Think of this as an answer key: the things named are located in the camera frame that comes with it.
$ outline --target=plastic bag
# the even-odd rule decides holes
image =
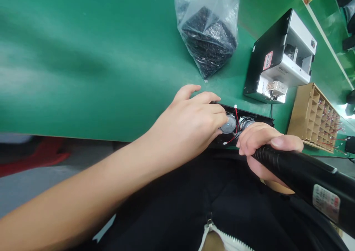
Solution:
[[[175,0],[177,28],[207,81],[238,46],[239,0]]]

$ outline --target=gray plastic part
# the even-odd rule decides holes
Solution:
[[[224,134],[232,133],[237,127],[237,121],[232,115],[227,115],[228,122],[221,126],[221,131]]]

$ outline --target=white sticker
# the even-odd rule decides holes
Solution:
[[[265,56],[264,68],[263,70],[269,69],[271,66],[271,61],[273,59],[274,52],[271,51]]]
[[[330,218],[333,222],[338,223],[340,198],[336,194],[315,184],[313,187],[312,203],[316,209]]]

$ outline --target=right hand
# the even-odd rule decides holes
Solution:
[[[199,85],[186,85],[173,102],[142,137],[166,158],[167,171],[173,170],[202,153],[228,122],[225,109],[211,101],[221,98],[212,92],[202,92],[190,99]]]
[[[253,123],[240,135],[237,147],[239,155],[246,155],[250,169],[264,181],[273,181],[287,187],[287,185],[270,172],[265,166],[252,157],[255,151],[264,145],[271,145],[274,149],[283,151],[303,150],[302,140],[293,135],[284,135],[266,123]]]

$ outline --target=black electric screwdriver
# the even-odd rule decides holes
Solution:
[[[355,179],[309,155],[276,150],[270,145],[257,149],[253,157],[355,238]]]

